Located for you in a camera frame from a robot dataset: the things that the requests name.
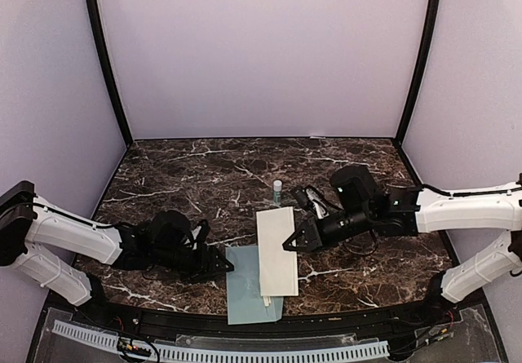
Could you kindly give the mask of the light blue paper envelope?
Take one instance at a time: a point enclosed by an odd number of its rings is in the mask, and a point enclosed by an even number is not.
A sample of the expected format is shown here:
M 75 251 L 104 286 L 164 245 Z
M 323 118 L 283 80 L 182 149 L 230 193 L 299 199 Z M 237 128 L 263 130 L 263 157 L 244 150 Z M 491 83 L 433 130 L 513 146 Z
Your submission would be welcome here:
M 283 297 L 272 297 L 265 307 L 260 293 L 259 251 L 257 246 L 226 248 L 226 258 L 235 267 L 226 275 L 227 318 L 229 325 L 277 322 L 282 318 Z

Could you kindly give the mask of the spare gray paper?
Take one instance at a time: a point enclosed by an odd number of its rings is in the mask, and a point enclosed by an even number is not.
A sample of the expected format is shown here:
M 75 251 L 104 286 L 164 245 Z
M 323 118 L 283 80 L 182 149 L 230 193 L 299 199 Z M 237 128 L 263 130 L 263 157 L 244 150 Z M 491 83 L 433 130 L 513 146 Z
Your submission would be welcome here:
M 260 293 L 267 297 L 299 295 L 297 253 L 283 243 L 294 232 L 294 209 L 282 207 L 256 213 Z

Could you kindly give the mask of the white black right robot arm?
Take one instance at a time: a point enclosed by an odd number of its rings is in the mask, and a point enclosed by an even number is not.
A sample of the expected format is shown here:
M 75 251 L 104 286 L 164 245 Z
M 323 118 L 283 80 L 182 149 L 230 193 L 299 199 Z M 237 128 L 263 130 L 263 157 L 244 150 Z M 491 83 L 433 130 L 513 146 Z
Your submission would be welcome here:
M 416 308 L 424 325 L 434 325 L 448 304 L 504 274 L 521 274 L 521 182 L 489 188 L 443 190 L 429 184 L 381 191 L 364 166 L 345 166 L 330 177 L 340 204 L 335 206 L 307 186 L 294 198 L 314 210 L 283 243 L 286 251 L 313 252 L 364 232 L 385 237 L 416 237 L 442 230 L 499 229 L 501 235 L 471 259 L 440 272 Z

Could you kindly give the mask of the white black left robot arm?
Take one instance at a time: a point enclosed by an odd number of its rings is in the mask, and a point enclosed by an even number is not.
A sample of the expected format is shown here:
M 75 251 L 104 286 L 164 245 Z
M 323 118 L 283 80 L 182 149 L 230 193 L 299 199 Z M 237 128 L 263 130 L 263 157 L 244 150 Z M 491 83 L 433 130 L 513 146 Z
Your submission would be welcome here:
M 50 246 L 84 255 L 125 271 L 169 268 L 189 282 L 207 281 L 234 269 L 223 253 L 206 244 L 210 225 L 192 226 L 176 210 L 161 211 L 134 225 L 102 224 L 48 202 L 22 180 L 1 195 L 1 265 L 18 269 L 42 288 L 61 295 L 98 327 L 115 320 L 100 281 L 66 264 Z

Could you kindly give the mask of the beige lined letter paper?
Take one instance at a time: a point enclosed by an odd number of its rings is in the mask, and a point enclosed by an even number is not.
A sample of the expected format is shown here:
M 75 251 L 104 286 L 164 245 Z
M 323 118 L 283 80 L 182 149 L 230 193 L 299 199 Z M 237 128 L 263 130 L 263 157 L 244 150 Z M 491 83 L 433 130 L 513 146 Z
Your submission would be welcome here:
M 272 298 L 270 296 L 263 296 L 262 299 L 265 307 L 269 307 L 272 304 Z

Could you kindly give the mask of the white green glue stick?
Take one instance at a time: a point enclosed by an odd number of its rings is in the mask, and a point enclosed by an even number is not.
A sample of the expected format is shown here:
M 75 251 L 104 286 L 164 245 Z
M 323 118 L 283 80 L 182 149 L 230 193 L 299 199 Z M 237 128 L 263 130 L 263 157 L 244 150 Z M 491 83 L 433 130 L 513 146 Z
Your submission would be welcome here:
M 282 186 L 283 186 L 283 183 L 279 179 L 274 180 L 272 183 L 272 189 L 273 189 L 272 200 L 273 200 L 273 204 L 275 206 L 281 205 Z

